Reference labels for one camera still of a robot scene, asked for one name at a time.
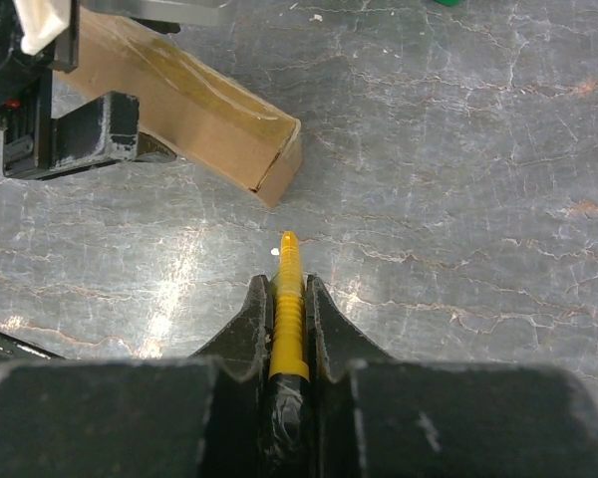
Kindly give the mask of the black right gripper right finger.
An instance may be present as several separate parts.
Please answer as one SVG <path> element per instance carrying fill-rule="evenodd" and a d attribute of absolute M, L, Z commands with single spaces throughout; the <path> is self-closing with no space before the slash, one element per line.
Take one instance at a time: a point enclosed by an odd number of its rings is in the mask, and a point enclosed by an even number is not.
<path fill-rule="evenodd" d="M 325 283 L 309 275 L 306 286 L 308 359 L 311 377 L 337 382 L 351 360 L 393 360 L 336 306 Z"/>

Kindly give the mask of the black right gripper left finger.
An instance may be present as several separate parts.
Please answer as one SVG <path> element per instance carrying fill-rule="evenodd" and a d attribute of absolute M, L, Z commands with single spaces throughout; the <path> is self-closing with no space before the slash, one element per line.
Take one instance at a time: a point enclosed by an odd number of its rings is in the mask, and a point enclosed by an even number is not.
<path fill-rule="evenodd" d="M 271 285 L 254 276 L 238 313 L 191 358 L 195 383 L 213 383 L 222 373 L 239 383 L 268 377 Z"/>

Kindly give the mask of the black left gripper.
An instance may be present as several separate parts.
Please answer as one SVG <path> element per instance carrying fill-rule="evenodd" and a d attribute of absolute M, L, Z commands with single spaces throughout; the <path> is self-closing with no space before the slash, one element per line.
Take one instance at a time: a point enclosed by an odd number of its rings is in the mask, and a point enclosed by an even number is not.
<path fill-rule="evenodd" d="M 47 180 L 121 162 L 168 163 L 176 153 L 140 131 L 140 101 L 106 93 L 51 115 L 53 73 L 79 58 L 78 1 L 0 1 L 0 131 L 5 177 Z"/>

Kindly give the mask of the yellow utility knife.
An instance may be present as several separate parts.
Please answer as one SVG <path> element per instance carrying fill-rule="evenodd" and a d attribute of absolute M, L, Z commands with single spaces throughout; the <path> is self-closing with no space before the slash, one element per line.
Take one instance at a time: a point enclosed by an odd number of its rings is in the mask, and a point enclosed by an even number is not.
<path fill-rule="evenodd" d="M 269 375 L 260 422 L 264 477 L 305 477 L 310 471 L 310 370 L 305 284 L 299 241 L 283 233 L 273 278 L 274 316 Z"/>

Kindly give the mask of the brown cardboard express box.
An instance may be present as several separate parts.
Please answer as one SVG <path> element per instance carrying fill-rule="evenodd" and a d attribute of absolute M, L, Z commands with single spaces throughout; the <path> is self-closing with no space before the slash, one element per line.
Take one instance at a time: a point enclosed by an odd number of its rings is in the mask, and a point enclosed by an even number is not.
<path fill-rule="evenodd" d="M 61 80 L 91 100 L 140 101 L 140 129 L 273 208 L 302 159 L 301 122 L 149 29 L 80 12 L 79 65 Z"/>

